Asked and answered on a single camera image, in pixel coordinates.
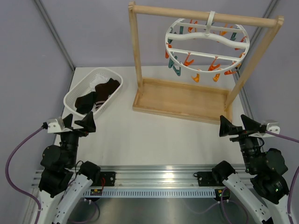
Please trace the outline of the white round clip hanger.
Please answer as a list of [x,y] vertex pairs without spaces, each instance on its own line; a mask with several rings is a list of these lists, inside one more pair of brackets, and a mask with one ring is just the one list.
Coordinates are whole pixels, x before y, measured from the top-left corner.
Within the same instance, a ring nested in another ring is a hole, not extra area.
[[[213,81],[217,82],[221,74],[232,75],[237,73],[250,47],[248,33],[242,25],[234,24],[223,27],[214,25],[215,12],[211,11],[206,23],[198,24],[197,20],[180,18],[168,28],[165,34],[165,58],[169,60],[168,68],[173,69],[177,76],[181,76],[181,70],[187,69],[196,73],[191,78],[199,82],[201,74],[214,75]],[[225,56],[212,53],[200,52],[197,49],[183,49],[178,47],[179,41],[209,40],[221,43],[227,47],[240,50],[236,56]],[[191,68],[195,57],[211,59],[206,70]]]

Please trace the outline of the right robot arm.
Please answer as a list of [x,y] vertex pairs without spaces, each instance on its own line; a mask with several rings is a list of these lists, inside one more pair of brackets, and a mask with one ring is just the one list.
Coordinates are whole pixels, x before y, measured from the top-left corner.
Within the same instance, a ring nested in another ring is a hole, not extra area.
[[222,161],[212,168],[212,180],[224,185],[238,198],[250,215],[259,224],[293,223],[289,197],[291,190],[283,174],[288,168],[280,150],[270,148],[261,151],[264,138],[278,136],[279,123],[273,120],[259,123],[242,114],[243,126],[233,125],[223,115],[220,116],[219,136],[230,136],[230,141],[238,142],[244,160],[246,173],[252,175],[250,182],[260,201],[242,182],[235,169]]

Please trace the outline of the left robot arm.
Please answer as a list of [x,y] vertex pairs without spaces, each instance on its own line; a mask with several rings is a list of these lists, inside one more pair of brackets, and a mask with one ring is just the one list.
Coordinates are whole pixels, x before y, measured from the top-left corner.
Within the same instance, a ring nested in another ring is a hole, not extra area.
[[42,128],[48,133],[60,135],[61,142],[46,147],[42,154],[41,166],[44,168],[39,181],[39,200],[37,214],[39,224],[65,224],[83,193],[101,180],[100,167],[90,161],[83,162],[74,182],[71,178],[76,166],[79,138],[96,131],[93,112],[81,120],[65,118],[49,119]]

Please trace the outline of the dark brown small sock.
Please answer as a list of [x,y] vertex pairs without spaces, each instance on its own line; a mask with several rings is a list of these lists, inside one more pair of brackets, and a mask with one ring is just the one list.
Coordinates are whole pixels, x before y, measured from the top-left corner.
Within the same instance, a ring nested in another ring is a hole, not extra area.
[[84,96],[78,97],[75,101],[76,112],[80,114],[89,113],[95,103],[96,92],[92,91]]

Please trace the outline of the brown sock with stripes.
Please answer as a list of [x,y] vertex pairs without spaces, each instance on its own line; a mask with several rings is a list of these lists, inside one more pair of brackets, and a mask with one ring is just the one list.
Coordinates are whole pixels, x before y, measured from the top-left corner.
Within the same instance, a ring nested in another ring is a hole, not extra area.
[[98,84],[97,86],[95,86],[95,109],[97,110],[98,108],[100,108],[119,86],[120,83],[112,78],[110,78],[107,83]]

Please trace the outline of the white sock in basket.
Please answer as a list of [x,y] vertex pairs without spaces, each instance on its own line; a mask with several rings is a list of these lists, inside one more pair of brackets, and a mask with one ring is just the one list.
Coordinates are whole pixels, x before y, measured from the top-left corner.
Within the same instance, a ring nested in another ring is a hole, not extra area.
[[109,81],[109,79],[110,79],[109,77],[106,77],[106,76],[104,76],[102,74],[96,74],[94,80],[92,80],[90,82],[90,84],[89,84],[91,90],[95,91],[95,87],[97,85],[99,85],[99,84],[105,84],[105,83],[107,83]]

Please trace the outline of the aluminium mounting rail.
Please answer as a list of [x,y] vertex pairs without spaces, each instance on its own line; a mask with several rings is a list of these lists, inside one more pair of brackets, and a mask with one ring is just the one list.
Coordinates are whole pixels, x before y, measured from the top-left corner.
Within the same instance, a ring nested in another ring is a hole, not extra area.
[[115,172],[115,189],[192,189],[198,188],[199,171],[214,165],[101,166],[101,172]]

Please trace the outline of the wooden hanger rack frame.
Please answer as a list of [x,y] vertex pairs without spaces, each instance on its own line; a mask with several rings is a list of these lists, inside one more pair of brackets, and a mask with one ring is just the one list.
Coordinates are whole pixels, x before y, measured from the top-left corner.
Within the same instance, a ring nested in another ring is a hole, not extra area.
[[[190,21],[190,19],[193,19],[197,20],[198,24],[204,25],[209,17],[209,13],[210,12],[141,6],[133,1],[129,3],[128,14],[138,85],[133,102],[134,111],[212,124],[219,124],[221,115],[232,119],[232,103],[241,92],[270,43],[282,27],[285,20],[283,16],[269,19],[215,13],[215,26],[223,27],[225,24],[228,24],[230,27],[234,24],[238,24],[243,27],[254,26],[267,29],[258,49],[254,52],[232,90],[148,78],[142,75],[137,25],[138,14],[174,17],[176,20],[184,18]],[[211,61],[211,59],[195,57],[195,62],[190,67],[206,70]]]

